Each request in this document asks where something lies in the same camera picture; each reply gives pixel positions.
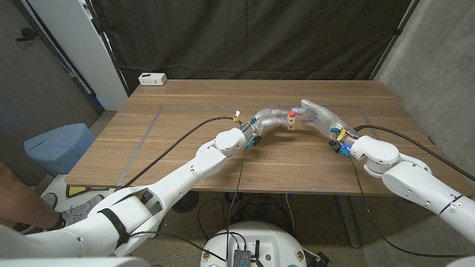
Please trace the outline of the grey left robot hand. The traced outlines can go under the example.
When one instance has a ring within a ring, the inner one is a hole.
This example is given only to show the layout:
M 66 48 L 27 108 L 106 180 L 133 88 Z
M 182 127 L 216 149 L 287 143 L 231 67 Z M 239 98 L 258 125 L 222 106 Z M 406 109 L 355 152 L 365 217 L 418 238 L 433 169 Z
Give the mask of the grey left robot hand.
M 285 126 L 292 125 L 288 119 L 288 111 L 281 109 L 265 108 L 257 112 L 248 122 L 240 127 L 243 132 L 246 141 L 253 139 L 256 136 L 260 136 L 263 131 L 273 126 Z

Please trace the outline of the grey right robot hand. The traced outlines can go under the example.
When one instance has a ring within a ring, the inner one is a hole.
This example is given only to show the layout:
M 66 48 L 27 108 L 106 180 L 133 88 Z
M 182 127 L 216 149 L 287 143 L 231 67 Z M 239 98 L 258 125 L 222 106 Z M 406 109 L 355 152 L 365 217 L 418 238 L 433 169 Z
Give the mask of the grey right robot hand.
M 307 99 L 302 99 L 301 106 L 292 108 L 292 111 L 305 117 L 302 124 L 316 128 L 334 142 L 352 146 L 361 136 L 332 111 Z

